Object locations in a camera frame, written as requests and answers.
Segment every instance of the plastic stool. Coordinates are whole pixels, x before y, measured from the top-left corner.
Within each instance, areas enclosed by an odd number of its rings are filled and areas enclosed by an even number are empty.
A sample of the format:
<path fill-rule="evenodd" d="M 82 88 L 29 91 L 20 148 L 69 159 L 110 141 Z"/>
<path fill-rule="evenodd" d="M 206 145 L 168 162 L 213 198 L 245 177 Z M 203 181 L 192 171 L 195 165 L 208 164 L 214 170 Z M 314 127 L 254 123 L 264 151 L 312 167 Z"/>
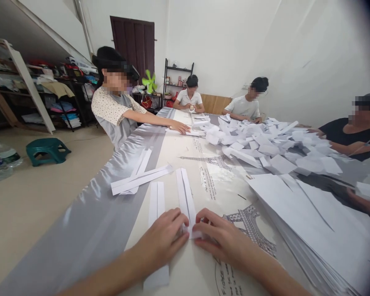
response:
<path fill-rule="evenodd" d="M 28 154 L 34 167 L 47 162 L 56 162 L 57 164 L 66 161 L 66 155 L 71 151 L 57 138 L 37 139 L 26 146 L 26 153 Z M 49 159 L 36 159 L 39 155 L 49 154 Z"/>

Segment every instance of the floor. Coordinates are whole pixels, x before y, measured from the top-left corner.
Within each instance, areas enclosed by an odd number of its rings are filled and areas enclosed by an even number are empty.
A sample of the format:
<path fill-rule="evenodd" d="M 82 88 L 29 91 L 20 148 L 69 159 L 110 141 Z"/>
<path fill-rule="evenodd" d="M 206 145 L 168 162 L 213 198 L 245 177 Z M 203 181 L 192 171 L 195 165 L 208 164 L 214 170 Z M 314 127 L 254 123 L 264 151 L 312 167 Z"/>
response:
<path fill-rule="evenodd" d="M 53 136 L 72 153 L 62 164 L 32 167 L 26 145 L 52 136 L 17 128 L 0 130 L 0 141 L 24 157 L 14 174 L 0 182 L 0 282 L 113 154 L 102 128 L 58 131 Z"/>

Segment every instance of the black hat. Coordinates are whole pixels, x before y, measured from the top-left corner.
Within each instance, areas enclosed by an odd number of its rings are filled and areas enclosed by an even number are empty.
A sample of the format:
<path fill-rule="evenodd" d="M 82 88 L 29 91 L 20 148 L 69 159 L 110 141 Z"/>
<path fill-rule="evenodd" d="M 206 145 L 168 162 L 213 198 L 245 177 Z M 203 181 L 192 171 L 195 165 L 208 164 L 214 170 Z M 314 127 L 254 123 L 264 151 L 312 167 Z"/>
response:
<path fill-rule="evenodd" d="M 97 50 L 97 56 L 92 56 L 92 63 L 98 68 L 101 80 L 104 79 L 102 69 L 107 69 L 109 72 L 124 72 L 129 79 L 135 81 L 140 78 L 136 68 L 129 65 L 119 52 L 109 46 L 100 47 Z"/>

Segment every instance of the red bag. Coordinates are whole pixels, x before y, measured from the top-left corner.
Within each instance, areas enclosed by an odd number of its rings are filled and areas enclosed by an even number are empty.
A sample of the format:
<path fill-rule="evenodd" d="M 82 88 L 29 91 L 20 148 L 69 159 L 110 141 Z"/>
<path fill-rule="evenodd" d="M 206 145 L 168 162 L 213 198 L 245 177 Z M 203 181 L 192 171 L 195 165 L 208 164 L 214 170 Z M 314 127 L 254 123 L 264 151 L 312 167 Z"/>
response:
<path fill-rule="evenodd" d="M 143 98 L 143 101 L 141 102 L 141 106 L 143 106 L 145 109 L 150 109 L 152 107 L 152 100 L 149 96 L 146 96 Z"/>

